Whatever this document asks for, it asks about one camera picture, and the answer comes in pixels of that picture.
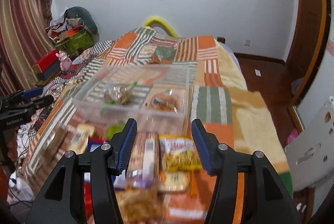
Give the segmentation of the beige biscuit pack with barcode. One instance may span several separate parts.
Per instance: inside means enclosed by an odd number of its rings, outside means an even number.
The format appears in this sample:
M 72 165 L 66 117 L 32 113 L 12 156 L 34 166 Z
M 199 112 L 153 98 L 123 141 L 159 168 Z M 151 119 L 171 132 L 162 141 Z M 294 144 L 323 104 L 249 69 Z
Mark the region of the beige biscuit pack with barcode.
M 94 126 L 86 123 L 79 123 L 70 141 L 69 150 L 76 154 L 83 154 L 88 146 L 88 139 L 95 133 Z

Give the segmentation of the brown wafer biscuit pack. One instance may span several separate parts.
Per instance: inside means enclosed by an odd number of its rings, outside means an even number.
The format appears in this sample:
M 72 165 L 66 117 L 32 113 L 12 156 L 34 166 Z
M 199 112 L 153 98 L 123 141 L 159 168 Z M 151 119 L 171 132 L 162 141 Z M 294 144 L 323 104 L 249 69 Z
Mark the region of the brown wafer biscuit pack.
M 158 181 L 160 141 L 156 132 L 138 132 L 126 171 L 128 184 L 150 188 Z

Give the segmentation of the orange label rice cake pack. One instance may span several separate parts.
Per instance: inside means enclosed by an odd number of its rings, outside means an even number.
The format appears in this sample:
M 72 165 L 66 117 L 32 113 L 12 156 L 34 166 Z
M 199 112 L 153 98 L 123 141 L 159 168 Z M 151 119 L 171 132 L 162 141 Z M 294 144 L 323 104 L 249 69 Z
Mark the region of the orange label rice cake pack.
M 186 171 L 160 172 L 159 192 L 184 192 L 189 186 L 189 174 Z

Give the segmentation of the yellow noodle snack bag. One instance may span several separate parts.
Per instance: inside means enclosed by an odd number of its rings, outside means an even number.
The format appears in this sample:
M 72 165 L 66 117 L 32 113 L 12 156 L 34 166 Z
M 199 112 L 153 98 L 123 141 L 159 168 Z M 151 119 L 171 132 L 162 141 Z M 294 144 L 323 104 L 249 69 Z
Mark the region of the yellow noodle snack bag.
M 164 171 L 202 170 L 192 139 L 183 136 L 160 135 L 159 140 L 162 150 L 162 169 Z

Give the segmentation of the clear bag brown snacks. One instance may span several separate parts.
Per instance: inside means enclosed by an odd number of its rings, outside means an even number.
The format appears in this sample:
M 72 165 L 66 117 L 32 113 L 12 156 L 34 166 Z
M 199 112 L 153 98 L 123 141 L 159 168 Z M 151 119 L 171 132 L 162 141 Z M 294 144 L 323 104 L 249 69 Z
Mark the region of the clear bag brown snacks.
M 126 105 L 132 97 L 137 82 L 131 85 L 108 84 L 104 93 L 104 103 L 109 105 Z

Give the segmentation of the clear bag orange snacks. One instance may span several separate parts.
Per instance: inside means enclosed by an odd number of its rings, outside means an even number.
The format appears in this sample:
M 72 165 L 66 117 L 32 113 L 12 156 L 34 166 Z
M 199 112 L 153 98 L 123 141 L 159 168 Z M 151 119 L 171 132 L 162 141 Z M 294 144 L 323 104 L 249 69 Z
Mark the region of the clear bag orange snacks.
M 158 111 L 178 112 L 178 97 L 172 95 L 171 91 L 155 94 L 149 104 L 150 108 Z

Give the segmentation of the dark blue box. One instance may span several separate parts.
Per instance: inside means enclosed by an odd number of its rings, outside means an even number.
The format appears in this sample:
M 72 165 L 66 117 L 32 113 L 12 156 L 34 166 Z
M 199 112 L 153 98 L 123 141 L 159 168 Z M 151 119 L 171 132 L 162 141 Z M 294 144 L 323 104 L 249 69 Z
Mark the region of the dark blue box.
M 47 80 L 52 75 L 60 71 L 60 61 L 56 60 L 53 64 L 51 64 L 44 72 L 36 75 L 38 80 Z

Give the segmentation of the red gift box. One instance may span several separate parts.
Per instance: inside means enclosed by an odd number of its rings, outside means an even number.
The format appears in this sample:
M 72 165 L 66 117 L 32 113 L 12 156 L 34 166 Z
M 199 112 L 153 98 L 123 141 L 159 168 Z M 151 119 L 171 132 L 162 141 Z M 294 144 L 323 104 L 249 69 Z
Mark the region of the red gift box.
M 56 60 L 58 60 L 57 54 L 57 50 L 52 50 L 46 54 L 46 56 L 43 56 L 41 59 L 39 59 L 32 66 L 34 74 L 36 75 L 45 72 Z

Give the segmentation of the pink plush toy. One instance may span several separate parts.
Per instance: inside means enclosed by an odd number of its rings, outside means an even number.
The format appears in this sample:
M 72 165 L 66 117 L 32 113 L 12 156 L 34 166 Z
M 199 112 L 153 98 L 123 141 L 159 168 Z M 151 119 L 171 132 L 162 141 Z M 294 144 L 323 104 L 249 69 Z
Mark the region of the pink plush toy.
M 59 65 L 60 65 L 60 69 L 61 71 L 66 74 L 69 70 L 70 67 L 72 65 L 72 61 L 71 59 L 68 57 L 67 53 L 64 51 L 58 51 L 58 53 L 56 54 L 58 60 L 59 60 Z

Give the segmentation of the orange brown snack bag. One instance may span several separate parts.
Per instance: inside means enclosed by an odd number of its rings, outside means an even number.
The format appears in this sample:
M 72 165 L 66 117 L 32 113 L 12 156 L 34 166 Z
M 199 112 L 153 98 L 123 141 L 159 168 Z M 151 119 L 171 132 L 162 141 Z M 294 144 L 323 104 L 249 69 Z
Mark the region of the orange brown snack bag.
M 117 202 L 123 223 L 160 223 L 166 207 L 156 189 L 126 188 L 117 191 Z

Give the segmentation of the striped red curtain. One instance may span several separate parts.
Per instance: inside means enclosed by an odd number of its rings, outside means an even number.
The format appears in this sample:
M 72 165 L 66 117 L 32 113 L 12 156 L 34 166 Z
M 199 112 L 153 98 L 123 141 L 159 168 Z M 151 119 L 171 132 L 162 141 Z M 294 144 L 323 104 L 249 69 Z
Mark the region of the striped red curtain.
M 32 89 L 32 66 L 54 49 L 46 28 L 52 0 L 1 0 L 1 95 Z

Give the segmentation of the green jelly cup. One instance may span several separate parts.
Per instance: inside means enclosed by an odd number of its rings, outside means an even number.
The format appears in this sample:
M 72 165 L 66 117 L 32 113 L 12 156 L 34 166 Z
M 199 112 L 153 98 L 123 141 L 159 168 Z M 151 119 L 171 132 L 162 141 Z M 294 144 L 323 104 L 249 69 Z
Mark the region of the green jelly cup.
M 111 140 L 112 137 L 118 132 L 122 132 L 125 126 L 125 122 L 123 120 L 117 120 L 115 124 L 112 124 L 106 129 L 106 139 Z

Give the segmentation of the clear plastic storage box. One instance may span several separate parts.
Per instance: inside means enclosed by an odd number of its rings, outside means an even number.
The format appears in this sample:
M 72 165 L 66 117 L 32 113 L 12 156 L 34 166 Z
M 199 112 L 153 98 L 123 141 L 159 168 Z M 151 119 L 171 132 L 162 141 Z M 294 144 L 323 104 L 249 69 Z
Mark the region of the clear plastic storage box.
M 77 112 L 89 122 L 115 124 L 129 118 L 137 121 L 138 130 L 158 134 L 184 135 L 187 128 L 189 106 L 188 66 L 149 64 L 146 66 L 103 66 L 85 82 L 74 96 Z M 137 82 L 126 105 L 109 105 L 103 97 L 108 84 L 131 85 Z M 178 112 L 158 111 L 150 108 L 152 97 L 171 91 L 178 97 Z

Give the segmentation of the patchwork striped bed blanket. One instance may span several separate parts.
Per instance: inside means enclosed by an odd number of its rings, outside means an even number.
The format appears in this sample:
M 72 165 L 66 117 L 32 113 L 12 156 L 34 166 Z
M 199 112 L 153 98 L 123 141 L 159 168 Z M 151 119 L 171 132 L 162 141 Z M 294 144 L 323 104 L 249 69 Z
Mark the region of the patchwork striped bed blanket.
M 205 130 L 214 134 L 240 153 L 262 151 L 284 183 L 291 196 L 292 179 L 286 156 L 280 146 L 271 114 L 258 92 L 247 89 L 245 79 L 227 51 L 211 36 L 173 38 L 152 28 L 137 28 L 124 34 L 109 47 L 97 44 L 91 48 L 87 65 L 73 77 L 56 78 L 45 91 L 56 99 L 54 107 L 34 137 L 24 161 L 24 178 L 38 195 L 48 176 L 62 156 L 69 151 L 70 141 L 79 123 L 94 126 L 84 153 L 92 152 L 110 140 L 108 125 L 89 122 L 77 112 L 74 96 L 103 66 L 146 66 L 172 64 L 190 69 L 188 124 L 183 137 L 192 139 L 191 124 L 200 119 Z M 160 146 L 158 181 L 151 186 L 158 191 L 162 169 Z M 131 187 L 126 171 L 113 176 L 115 194 Z M 216 177 L 203 169 L 186 171 L 189 186 L 184 192 L 159 192 L 166 207 L 160 223 L 205 223 Z M 237 205 L 232 223 L 242 223 L 243 195 L 246 175 L 238 175 Z M 84 175 L 84 203 L 87 223 L 95 223 L 92 211 L 90 174 Z

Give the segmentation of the yellow curved bed rail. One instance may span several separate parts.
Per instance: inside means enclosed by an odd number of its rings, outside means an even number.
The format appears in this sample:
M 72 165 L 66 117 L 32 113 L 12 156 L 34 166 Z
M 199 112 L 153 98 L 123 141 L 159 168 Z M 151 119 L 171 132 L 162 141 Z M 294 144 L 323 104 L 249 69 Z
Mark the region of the yellow curved bed rail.
M 173 37 L 173 38 L 178 37 L 174 29 L 164 19 L 158 16 L 149 17 L 143 24 L 144 27 L 153 27 L 154 25 L 158 25 L 170 37 Z

